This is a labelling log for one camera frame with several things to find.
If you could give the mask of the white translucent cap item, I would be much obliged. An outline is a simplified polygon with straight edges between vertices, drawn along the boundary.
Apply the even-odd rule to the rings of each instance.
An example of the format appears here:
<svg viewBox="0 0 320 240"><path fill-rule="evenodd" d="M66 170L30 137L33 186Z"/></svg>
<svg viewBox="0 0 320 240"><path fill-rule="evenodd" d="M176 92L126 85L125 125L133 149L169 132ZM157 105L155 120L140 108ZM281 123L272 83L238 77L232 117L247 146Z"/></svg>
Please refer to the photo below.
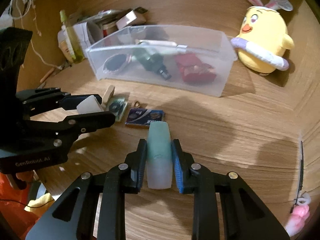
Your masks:
<svg viewBox="0 0 320 240"><path fill-rule="evenodd" d="M80 102L77 105L76 110L78 114L97 113L104 111L103 107L94 95L90 95L88 98Z"/></svg>

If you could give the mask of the green flower mahjong tile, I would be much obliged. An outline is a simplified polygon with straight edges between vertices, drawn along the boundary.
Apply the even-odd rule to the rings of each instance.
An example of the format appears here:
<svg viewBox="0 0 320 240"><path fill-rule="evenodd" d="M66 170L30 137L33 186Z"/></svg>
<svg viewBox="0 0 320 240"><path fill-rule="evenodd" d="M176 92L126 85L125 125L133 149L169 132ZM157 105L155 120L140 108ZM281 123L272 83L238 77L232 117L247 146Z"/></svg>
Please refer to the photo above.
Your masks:
<svg viewBox="0 0 320 240"><path fill-rule="evenodd" d="M111 112L116 117L116 122L120 122L127 108L127 100L122 96L113 96L106 105L106 111Z"/></svg>

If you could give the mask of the teal white small bottle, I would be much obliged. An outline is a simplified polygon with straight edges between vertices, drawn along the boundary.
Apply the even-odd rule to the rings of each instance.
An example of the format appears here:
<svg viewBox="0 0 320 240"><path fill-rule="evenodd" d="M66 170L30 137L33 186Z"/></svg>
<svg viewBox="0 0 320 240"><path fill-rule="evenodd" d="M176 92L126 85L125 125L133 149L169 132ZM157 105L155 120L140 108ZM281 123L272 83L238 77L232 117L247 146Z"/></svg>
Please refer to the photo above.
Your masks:
<svg viewBox="0 0 320 240"><path fill-rule="evenodd" d="M146 175L148 188L169 189L172 186L172 150L169 125L152 122L147 138Z"/></svg>

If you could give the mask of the beige wooden block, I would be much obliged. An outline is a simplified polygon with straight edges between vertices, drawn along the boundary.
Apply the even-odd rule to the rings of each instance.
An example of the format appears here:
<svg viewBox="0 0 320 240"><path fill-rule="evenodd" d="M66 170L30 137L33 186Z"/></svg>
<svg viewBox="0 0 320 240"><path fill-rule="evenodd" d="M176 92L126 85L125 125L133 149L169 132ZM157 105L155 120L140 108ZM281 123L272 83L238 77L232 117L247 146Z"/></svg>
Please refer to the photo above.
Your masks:
<svg viewBox="0 0 320 240"><path fill-rule="evenodd" d="M110 98L112 98L112 96L114 95L114 90L115 90L115 86L109 85L109 87L107 88L107 90L105 91L102 97L102 104L106 105L108 103Z"/></svg>

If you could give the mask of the pink hair clip toy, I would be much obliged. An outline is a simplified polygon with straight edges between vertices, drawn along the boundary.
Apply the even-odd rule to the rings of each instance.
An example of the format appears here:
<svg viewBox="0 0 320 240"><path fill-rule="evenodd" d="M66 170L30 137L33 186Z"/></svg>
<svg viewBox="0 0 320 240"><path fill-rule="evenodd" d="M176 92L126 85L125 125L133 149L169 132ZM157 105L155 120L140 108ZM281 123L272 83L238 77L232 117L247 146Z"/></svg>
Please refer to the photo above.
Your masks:
<svg viewBox="0 0 320 240"><path fill-rule="evenodd" d="M290 237L296 235L304 228L305 221L310 216L310 203L311 197L307 192L304 192L297 199L297 204L293 207L292 213L284 227Z"/></svg>

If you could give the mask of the round compact mirror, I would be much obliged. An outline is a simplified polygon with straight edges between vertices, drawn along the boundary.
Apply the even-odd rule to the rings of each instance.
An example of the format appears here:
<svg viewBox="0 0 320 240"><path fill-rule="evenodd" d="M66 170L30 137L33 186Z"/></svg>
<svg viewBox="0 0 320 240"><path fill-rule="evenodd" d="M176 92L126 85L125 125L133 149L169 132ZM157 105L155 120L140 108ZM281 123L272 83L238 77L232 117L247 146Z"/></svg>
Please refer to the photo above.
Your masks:
<svg viewBox="0 0 320 240"><path fill-rule="evenodd" d="M107 74L116 74L121 72L131 62L129 54L114 54L108 57L103 64L103 72Z"/></svg>

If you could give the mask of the yellow-green spray bottle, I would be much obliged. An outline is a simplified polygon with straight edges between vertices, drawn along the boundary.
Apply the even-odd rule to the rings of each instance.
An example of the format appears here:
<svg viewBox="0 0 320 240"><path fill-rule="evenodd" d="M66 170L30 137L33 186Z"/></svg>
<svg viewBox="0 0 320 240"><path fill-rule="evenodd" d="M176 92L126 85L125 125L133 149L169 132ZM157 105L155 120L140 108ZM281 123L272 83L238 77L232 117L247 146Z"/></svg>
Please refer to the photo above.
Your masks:
<svg viewBox="0 0 320 240"><path fill-rule="evenodd" d="M62 23L62 31L66 39L69 53L74 63L80 63L84 60L84 54L80 46L78 37L73 26L70 24L69 19L64 10L60 11L60 20Z"/></svg>

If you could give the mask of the small brown nut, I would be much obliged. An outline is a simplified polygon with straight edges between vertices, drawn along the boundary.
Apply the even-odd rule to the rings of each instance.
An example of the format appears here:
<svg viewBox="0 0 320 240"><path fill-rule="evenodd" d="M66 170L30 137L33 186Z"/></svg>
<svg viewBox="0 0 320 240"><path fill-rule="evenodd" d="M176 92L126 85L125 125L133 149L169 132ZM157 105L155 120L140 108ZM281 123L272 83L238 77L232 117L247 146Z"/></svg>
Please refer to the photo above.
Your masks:
<svg viewBox="0 0 320 240"><path fill-rule="evenodd" d="M140 108L141 107L141 104L139 101L135 101L133 104L132 104L132 108Z"/></svg>

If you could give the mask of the blue small packet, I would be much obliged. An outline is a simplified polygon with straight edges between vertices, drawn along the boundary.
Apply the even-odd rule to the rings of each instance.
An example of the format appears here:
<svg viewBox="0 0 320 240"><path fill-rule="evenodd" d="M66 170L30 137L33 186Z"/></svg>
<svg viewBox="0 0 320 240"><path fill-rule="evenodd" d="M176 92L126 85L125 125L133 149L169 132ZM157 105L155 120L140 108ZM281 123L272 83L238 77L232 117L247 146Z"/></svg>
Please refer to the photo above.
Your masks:
<svg viewBox="0 0 320 240"><path fill-rule="evenodd" d="M163 121L164 116L165 113L163 110L131 108L125 121L125 125L133 127L149 127L152 122Z"/></svg>

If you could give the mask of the white paper boxes stack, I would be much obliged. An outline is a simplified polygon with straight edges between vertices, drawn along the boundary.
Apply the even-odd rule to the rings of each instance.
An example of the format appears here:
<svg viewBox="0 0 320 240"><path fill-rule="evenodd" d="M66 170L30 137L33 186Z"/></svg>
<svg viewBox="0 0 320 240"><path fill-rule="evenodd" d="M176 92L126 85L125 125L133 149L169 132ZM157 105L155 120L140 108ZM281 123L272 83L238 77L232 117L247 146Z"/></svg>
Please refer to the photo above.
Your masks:
<svg viewBox="0 0 320 240"><path fill-rule="evenodd" d="M63 53L69 53L68 49L70 45L75 45L77 49L81 49L85 58L87 56L87 50L90 46L103 39L103 31L93 22L77 23L71 27L72 37L75 41L70 42L66 37L67 30L62 25L61 30L57 34L57 41L60 50Z"/></svg>

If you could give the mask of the dark green bottle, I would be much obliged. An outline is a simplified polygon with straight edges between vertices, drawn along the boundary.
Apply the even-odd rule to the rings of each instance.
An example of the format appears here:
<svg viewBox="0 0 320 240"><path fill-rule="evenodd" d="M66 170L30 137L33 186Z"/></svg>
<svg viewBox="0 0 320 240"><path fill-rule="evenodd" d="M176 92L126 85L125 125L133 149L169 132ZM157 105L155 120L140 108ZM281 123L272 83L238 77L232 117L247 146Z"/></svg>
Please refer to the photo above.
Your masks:
<svg viewBox="0 0 320 240"><path fill-rule="evenodd" d="M171 75L164 65L164 57L161 54L152 54L144 48L135 48L132 54L146 71L153 72L164 80L171 79Z"/></svg>

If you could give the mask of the small white cardboard box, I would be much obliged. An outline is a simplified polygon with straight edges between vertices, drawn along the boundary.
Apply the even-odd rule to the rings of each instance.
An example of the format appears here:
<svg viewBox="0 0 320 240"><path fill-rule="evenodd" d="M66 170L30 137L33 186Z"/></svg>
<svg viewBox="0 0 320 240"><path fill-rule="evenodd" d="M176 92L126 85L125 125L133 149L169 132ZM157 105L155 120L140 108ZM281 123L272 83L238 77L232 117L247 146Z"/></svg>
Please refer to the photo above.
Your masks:
<svg viewBox="0 0 320 240"><path fill-rule="evenodd" d="M144 23L146 23L146 18L142 14L131 10L116 22L116 26L117 29L120 30L128 26L141 25Z"/></svg>

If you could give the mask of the white cosmetic tube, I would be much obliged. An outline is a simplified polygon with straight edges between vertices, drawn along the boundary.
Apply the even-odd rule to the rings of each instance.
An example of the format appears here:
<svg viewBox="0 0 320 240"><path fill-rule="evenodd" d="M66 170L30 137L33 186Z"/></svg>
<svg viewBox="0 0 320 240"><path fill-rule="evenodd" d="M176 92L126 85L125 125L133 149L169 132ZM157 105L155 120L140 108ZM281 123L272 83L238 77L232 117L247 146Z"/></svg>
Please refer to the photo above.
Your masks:
<svg viewBox="0 0 320 240"><path fill-rule="evenodd" d="M185 53L188 48L187 45L162 40L135 40L135 44L145 46L149 52L160 54Z"/></svg>

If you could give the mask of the red snack packet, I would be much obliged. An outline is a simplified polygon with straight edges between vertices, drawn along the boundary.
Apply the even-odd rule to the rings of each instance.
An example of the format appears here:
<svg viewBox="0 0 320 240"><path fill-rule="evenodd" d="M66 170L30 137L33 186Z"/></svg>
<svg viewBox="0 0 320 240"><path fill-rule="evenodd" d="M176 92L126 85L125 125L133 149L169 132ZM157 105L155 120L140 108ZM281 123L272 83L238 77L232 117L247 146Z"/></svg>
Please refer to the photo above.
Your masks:
<svg viewBox="0 0 320 240"><path fill-rule="evenodd" d="M196 54L178 54L174 57L182 80L189 84L211 83L216 71L210 64L202 62Z"/></svg>

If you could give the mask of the clear plastic storage bin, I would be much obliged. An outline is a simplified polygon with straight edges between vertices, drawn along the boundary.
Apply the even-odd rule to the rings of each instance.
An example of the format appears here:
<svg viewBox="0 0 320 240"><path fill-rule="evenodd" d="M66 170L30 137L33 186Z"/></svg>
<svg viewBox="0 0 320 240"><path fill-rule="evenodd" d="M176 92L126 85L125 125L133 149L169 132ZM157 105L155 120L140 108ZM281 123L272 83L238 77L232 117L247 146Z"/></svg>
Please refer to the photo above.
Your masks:
<svg viewBox="0 0 320 240"><path fill-rule="evenodd" d="M126 27L86 51L98 80L141 82L217 97L237 59L225 33L183 25Z"/></svg>

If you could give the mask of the yellow chick plush toy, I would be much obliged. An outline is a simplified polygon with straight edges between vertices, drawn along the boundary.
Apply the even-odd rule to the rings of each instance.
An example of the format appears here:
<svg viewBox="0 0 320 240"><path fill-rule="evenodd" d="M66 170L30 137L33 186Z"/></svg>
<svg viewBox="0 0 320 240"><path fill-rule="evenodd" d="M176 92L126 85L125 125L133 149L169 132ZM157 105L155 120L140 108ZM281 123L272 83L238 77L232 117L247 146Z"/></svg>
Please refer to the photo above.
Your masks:
<svg viewBox="0 0 320 240"><path fill-rule="evenodd" d="M240 61L249 69L268 75L275 70L286 71L288 61L283 58L286 50L294 48L287 25L279 9L292 11L289 0L248 0L247 9L239 34L231 39Z"/></svg>

